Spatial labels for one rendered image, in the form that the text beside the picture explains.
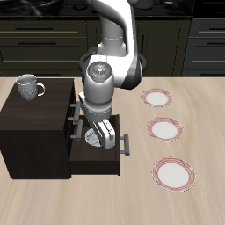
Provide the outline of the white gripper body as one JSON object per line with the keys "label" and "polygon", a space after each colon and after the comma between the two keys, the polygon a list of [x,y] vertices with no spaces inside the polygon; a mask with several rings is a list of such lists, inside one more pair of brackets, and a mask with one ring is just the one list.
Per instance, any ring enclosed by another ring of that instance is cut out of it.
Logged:
{"label": "white gripper body", "polygon": [[101,122],[94,122],[92,128],[105,149],[110,149],[115,145],[115,131],[109,120],[103,119]]}

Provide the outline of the white plate with red rim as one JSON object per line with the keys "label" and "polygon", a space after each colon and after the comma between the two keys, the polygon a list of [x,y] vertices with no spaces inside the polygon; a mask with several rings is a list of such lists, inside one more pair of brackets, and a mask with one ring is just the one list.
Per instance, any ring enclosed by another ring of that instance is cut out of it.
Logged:
{"label": "white plate with red rim", "polygon": [[186,161],[175,158],[163,158],[152,168],[154,181],[164,190],[169,192],[185,192],[193,187],[196,173]]}
{"label": "white plate with red rim", "polygon": [[183,126],[175,119],[168,117],[157,117],[147,124],[150,136],[161,142],[173,142],[179,139],[183,132]]}
{"label": "white plate with red rim", "polygon": [[173,96],[169,91],[161,88],[153,88],[141,94],[142,101],[153,107],[165,107],[172,103]]}

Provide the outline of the dark kitchen cupboards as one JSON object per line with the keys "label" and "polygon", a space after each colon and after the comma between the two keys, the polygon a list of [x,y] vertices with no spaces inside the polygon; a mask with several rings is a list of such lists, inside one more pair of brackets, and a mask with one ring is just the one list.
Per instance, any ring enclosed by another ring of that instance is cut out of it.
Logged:
{"label": "dark kitchen cupboards", "polygon": [[[138,19],[145,77],[181,76],[191,22]],[[97,18],[0,20],[0,76],[80,76],[79,59],[101,42]]]}

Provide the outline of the black marble countertop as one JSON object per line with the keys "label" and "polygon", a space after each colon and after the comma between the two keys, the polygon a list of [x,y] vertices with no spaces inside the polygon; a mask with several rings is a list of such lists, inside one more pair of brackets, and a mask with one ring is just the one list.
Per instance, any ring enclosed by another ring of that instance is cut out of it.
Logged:
{"label": "black marble countertop", "polygon": [[[225,0],[154,0],[152,9],[134,9],[136,17],[194,16],[224,18]],[[0,0],[1,17],[95,16],[86,0]]]}

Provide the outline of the grey patterned mug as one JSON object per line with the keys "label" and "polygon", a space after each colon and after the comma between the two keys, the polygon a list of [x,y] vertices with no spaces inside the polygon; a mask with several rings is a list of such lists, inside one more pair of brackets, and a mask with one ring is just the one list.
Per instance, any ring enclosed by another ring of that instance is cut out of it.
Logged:
{"label": "grey patterned mug", "polygon": [[37,97],[45,94],[46,88],[43,83],[37,82],[37,77],[33,74],[24,74],[16,80],[18,93],[27,102],[34,101]]}

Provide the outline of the dark wooden cabinet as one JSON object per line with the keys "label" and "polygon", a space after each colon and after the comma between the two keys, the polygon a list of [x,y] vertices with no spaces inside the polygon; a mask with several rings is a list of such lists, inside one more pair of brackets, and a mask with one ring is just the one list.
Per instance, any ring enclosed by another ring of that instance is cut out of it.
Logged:
{"label": "dark wooden cabinet", "polygon": [[75,112],[72,78],[43,78],[46,93],[24,101],[14,86],[0,111],[0,152],[13,179],[69,179],[73,175],[119,175],[128,136],[111,149],[92,147],[87,119]]}

